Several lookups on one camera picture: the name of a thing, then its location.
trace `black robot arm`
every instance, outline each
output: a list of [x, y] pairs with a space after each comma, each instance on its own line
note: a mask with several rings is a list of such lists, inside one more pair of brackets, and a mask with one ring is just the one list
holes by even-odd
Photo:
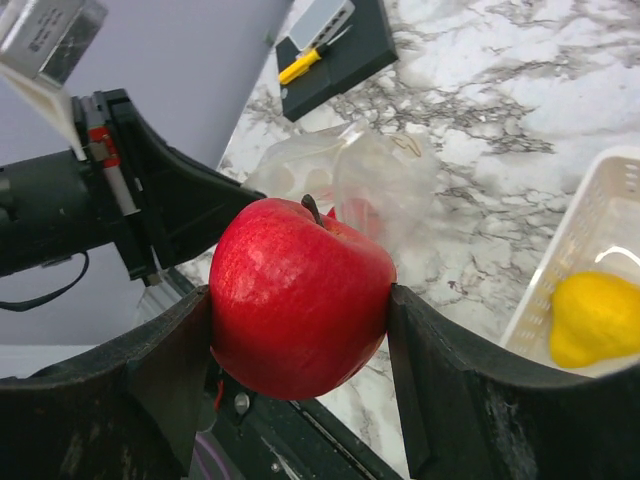
[[213, 246], [263, 195], [170, 147], [124, 90], [73, 99], [72, 150], [0, 169], [0, 276], [113, 242], [132, 280]]

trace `apple stem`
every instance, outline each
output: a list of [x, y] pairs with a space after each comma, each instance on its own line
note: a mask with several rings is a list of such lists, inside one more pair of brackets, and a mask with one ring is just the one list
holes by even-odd
[[302, 197], [302, 201], [300, 202], [300, 204], [311, 212], [311, 215], [313, 215], [313, 219], [318, 225], [320, 225], [322, 228], [325, 228], [324, 223], [322, 222], [322, 218], [320, 217], [320, 212], [318, 211], [316, 201], [311, 195], [307, 193], [304, 197]]

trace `black cable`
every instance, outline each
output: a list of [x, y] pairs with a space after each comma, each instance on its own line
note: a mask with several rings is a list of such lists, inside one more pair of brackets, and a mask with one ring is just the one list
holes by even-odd
[[8, 310], [10, 312], [26, 312], [27, 310], [31, 310], [32, 308], [40, 307], [45, 303], [49, 303], [52, 300], [55, 300], [60, 295], [68, 292], [76, 284], [82, 280], [82, 277], [89, 270], [89, 254], [87, 252], [81, 252], [80, 255], [84, 256], [84, 265], [82, 266], [82, 271], [78, 278], [76, 278], [69, 285], [62, 287], [55, 292], [47, 293], [46, 295], [42, 295], [41, 297], [34, 298], [32, 300], [25, 300], [24, 302], [0, 302], [0, 310]]

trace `gray wall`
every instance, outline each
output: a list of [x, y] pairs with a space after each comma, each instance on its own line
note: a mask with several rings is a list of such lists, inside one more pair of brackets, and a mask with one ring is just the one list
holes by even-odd
[[[106, 25], [69, 79], [69, 92], [126, 88], [160, 135], [215, 167], [269, 52], [264, 39], [275, 36], [292, 0], [103, 3]], [[66, 148], [4, 82], [0, 125], [0, 165]], [[87, 276], [63, 297], [27, 313], [0, 311], [0, 345], [98, 344], [129, 329], [142, 283], [129, 282], [114, 248], [90, 255]], [[80, 267], [74, 259], [1, 278], [0, 300], [47, 293]]]

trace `yellow fruit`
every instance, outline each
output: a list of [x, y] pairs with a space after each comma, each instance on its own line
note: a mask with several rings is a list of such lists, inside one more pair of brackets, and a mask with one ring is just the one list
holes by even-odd
[[584, 272], [551, 297], [550, 350], [562, 368], [640, 352], [640, 287], [608, 273]]

